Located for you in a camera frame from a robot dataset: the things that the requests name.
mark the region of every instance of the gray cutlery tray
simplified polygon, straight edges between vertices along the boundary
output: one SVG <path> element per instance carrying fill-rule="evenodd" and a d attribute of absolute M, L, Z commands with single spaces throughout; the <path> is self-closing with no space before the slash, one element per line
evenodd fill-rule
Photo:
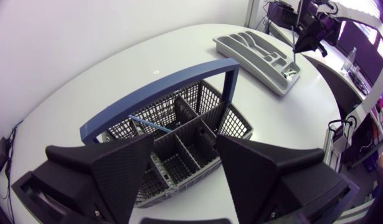
<path fill-rule="evenodd" d="M 236 59 L 242 68 L 280 96 L 299 79 L 301 69 L 281 50 L 250 31 L 213 38 L 216 50 Z M 285 73 L 292 72 L 288 78 Z"/>

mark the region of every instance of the dishwasher cutlery basket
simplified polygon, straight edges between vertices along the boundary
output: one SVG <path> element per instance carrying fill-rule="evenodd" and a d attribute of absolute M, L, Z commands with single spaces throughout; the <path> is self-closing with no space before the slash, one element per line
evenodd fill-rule
<path fill-rule="evenodd" d="M 182 192 L 219 168 L 216 134 L 249 139 L 252 127 L 230 104 L 239 63 L 232 58 L 202 63 L 166 76 L 107 107 L 80 128 L 85 144 L 153 134 L 154 149 L 135 207 L 148 208 Z M 223 94 L 203 79 L 225 74 Z M 129 118 L 157 124 L 166 133 Z"/>

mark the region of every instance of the white table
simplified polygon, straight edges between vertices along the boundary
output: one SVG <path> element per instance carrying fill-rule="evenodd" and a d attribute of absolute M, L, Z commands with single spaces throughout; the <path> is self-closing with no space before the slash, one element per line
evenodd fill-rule
<path fill-rule="evenodd" d="M 285 41 L 288 45 L 293 45 L 293 36 L 292 36 L 291 30 L 279 27 L 272 22 L 270 23 L 269 30 L 273 33 L 274 36 L 279 37 L 282 41 Z M 294 32 L 294 35 L 295 35 L 295 42 L 296 42 L 299 36 L 296 32 Z M 315 50 L 315 51 L 310 50 L 307 52 L 302 52 L 301 54 L 304 55 L 313 64 L 322 65 L 323 67 L 327 69 L 327 71 L 337 75 L 340 80 L 342 80 L 344 83 L 348 85 L 348 87 L 357 95 L 357 97 L 359 97 L 361 101 L 364 101 L 366 96 L 362 94 L 359 89 L 357 89 L 357 87 L 353 84 L 352 80 L 350 79 L 349 75 L 344 76 L 340 72 L 343 63 L 346 60 L 346 57 L 336 47 L 329 45 L 327 42 L 321 41 L 321 44 L 327 50 L 327 53 L 328 53 L 327 56 L 323 57 L 319 50 Z M 362 76 L 362 74 L 359 72 L 357 75 L 366 84 L 368 89 L 371 90 L 371 86 L 368 84 L 367 80 Z M 374 120 L 376 126 L 379 128 L 380 130 L 379 132 L 381 133 L 381 138 L 383 139 L 383 128 L 377 117 L 376 110 L 371 110 L 370 115 L 371 115 L 371 118 Z"/>
<path fill-rule="evenodd" d="M 130 47 L 83 72 L 40 104 L 19 126 L 11 181 L 14 183 L 47 158 L 45 147 L 82 146 L 79 128 L 108 105 L 159 78 L 198 63 L 224 58 L 216 52 L 213 37 L 250 30 L 244 27 L 206 24 L 175 30 Z M 270 43 L 289 57 L 292 51 L 283 42 L 263 33 Z M 300 79 L 281 98 L 248 72 L 241 69 L 233 104 L 255 131 L 251 140 L 295 149 L 322 148 L 329 121 L 339 111 L 329 86 L 317 69 L 297 55 Z M 224 75 L 207 81 L 221 90 Z M 0 175 L 0 190 L 6 183 Z M 36 220 L 12 194 L 17 223 Z M 150 208 L 133 210 L 131 223 L 143 217 L 177 220 L 229 218 L 237 223 L 223 168 L 179 195 Z"/>

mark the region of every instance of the basket compartment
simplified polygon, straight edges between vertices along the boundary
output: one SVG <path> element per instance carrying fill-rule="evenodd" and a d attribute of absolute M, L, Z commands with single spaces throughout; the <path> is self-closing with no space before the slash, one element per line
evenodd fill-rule
<path fill-rule="evenodd" d="M 170 130 L 175 130 L 197 117 L 191 107 L 175 93 L 156 100 L 150 105 L 136 111 L 133 115 Z M 130 118 L 125 118 L 113 127 L 108 128 L 107 133 L 114 139 L 131 138 L 141 134 L 140 130 L 137 130 L 136 127 L 140 127 L 142 133 L 153 133 L 155 139 L 167 134 L 164 131 L 147 124 L 138 123 Z"/>
<path fill-rule="evenodd" d="M 151 165 L 153 162 L 149 162 L 147 169 L 144 172 L 143 182 L 140 185 L 139 192 L 136 197 L 136 204 L 144 202 L 168 189 L 167 183 L 160 176 L 157 167 Z"/>
<path fill-rule="evenodd" d="M 203 121 L 191 121 L 179 129 L 177 135 L 200 168 L 218 158 L 219 155 L 214 149 L 215 134 Z"/>
<path fill-rule="evenodd" d="M 204 80 L 179 90 L 179 94 L 197 114 L 203 114 L 219 105 L 221 94 Z"/>
<path fill-rule="evenodd" d="M 233 105 L 228 105 L 219 125 L 219 133 L 227 136 L 249 139 L 252 127 Z"/>
<path fill-rule="evenodd" d="M 176 134 L 157 140 L 154 152 L 162 162 L 158 169 L 169 186 L 179 184 L 200 169 Z"/>

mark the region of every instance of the gray plastic basket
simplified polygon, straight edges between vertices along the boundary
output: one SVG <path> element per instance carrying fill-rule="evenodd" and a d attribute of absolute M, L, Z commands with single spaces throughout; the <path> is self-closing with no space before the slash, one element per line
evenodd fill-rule
<path fill-rule="evenodd" d="M 125 116 L 103 132 L 104 141 L 154 136 L 154 150 L 135 202 L 138 208 L 156 205 L 216 170 L 221 164 L 215 149 L 217 133 L 249 139 L 253 131 L 204 80 L 172 91 L 132 115 L 172 130 L 165 133 Z"/>

